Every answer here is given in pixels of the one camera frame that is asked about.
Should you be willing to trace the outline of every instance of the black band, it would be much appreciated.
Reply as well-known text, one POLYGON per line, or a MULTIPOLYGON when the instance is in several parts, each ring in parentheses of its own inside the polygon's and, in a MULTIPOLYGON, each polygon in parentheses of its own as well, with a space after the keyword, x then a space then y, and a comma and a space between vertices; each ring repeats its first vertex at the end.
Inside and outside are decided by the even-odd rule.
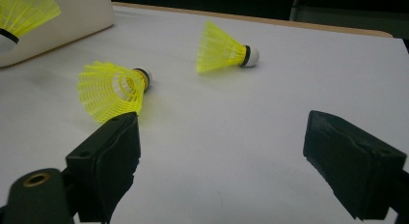
POLYGON ((148 80, 148 85, 147 85, 147 88, 148 88, 148 86, 150 85, 150 75, 143 69, 137 68, 136 70, 139 70, 141 73, 143 73, 145 75, 145 77, 148 80))
POLYGON ((18 41, 19 41, 18 37, 16 37, 12 33, 9 33, 9 31, 7 31, 6 29, 1 29, 0 28, 0 35, 3 35, 4 37, 12 40, 15 44, 17 44, 18 41))
POLYGON ((245 67, 246 64, 249 62, 250 59, 250 47, 249 45, 244 45, 246 47, 246 56, 244 57, 243 63, 240 65, 240 67, 245 67))

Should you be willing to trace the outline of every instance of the white table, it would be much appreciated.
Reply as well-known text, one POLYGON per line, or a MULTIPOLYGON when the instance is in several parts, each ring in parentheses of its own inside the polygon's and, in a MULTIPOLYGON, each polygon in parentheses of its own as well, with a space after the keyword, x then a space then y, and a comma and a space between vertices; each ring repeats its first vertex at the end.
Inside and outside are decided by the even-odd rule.
MULTIPOLYGON (((0 69, 0 205, 17 178, 64 169, 99 127, 76 91, 78 73, 95 60, 153 74, 139 116, 141 163, 112 223, 361 223, 302 155, 313 109, 409 153, 402 40, 211 17, 257 47, 260 60, 197 75, 209 17, 115 7, 115 19, 0 69)), ((390 210, 386 221, 365 223, 394 221, 390 210)))

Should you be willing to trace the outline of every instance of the screw hole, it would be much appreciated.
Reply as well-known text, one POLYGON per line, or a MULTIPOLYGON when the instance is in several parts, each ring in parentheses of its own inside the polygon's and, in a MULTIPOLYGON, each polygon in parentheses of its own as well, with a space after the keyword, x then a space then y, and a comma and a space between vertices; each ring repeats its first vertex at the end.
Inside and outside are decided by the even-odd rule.
POLYGON ((28 178, 23 185, 26 187, 34 187, 48 181, 49 178, 50 175, 47 173, 38 173, 28 178))

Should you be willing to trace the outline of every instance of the yellow shuttlecock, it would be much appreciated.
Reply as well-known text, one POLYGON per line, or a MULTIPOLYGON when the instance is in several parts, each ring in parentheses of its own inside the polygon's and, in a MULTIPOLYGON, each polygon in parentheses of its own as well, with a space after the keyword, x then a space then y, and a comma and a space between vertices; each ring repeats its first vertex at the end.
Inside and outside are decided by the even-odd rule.
POLYGON ((197 72, 215 70, 226 66, 252 67, 259 60, 259 51, 242 45, 211 21, 204 24, 199 45, 197 72))
POLYGON ((0 53, 19 38, 61 13, 54 0, 0 0, 0 53))
POLYGON ((79 74, 77 89, 87 112, 103 124, 123 113, 139 114, 150 82, 151 74, 147 70, 94 62, 79 74))

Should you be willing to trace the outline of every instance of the shuttlecock cork base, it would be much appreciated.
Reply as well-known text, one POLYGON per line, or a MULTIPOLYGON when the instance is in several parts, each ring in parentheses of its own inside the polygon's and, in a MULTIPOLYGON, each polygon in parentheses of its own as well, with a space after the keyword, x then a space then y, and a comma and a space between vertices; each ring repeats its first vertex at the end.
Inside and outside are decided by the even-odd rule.
POLYGON ((13 50, 19 39, 5 29, 0 29, 0 54, 13 50))
POLYGON ((259 51, 249 45, 244 46, 246 47, 246 56, 244 56, 244 61, 240 67, 253 67, 259 61, 259 51))

